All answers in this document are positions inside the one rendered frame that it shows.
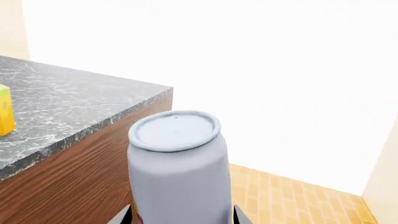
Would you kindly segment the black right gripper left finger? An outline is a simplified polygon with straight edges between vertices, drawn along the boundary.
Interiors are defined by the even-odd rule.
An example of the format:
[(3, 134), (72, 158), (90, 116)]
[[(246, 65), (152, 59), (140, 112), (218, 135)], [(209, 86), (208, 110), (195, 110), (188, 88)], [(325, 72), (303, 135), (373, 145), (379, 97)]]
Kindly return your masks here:
[(114, 216), (108, 224), (131, 224), (132, 210), (131, 205), (126, 205), (116, 216)]

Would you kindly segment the yellow juice carton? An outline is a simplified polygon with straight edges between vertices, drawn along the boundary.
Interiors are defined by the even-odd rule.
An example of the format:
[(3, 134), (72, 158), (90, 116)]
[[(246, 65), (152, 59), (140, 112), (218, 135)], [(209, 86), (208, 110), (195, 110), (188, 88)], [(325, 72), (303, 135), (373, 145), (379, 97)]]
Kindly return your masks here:
[(11, 91), (8, 86), (0, 84), (0, 136), (7, 136), (14, 129)]

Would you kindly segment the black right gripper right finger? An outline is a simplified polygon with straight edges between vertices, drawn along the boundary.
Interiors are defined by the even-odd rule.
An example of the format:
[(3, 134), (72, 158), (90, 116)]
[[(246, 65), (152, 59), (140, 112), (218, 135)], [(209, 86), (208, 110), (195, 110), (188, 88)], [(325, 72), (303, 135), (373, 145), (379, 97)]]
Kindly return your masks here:
[(234, 224), (253, 224), (238, 205), (234, 205), (233, 207), (233, 222)]

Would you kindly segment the grey drink can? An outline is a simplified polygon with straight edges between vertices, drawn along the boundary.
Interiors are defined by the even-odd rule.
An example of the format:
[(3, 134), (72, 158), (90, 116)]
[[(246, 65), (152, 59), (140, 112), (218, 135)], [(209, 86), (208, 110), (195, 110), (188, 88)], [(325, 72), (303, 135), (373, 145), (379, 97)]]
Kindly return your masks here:
[(202, 111), (134, 123), (127, 149), (137, 224), (231, 224), (231, 177), (221, 124)]

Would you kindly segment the marble-topped wooden counter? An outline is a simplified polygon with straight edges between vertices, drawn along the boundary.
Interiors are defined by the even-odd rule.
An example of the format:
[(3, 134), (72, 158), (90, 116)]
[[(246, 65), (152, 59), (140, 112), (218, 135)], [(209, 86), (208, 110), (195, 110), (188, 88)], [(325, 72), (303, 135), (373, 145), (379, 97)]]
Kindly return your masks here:
[(0, 137), (0, 224), (107, 224), (133, 205), (129, 128), (172, 87), (0, 56), (16, 128)]

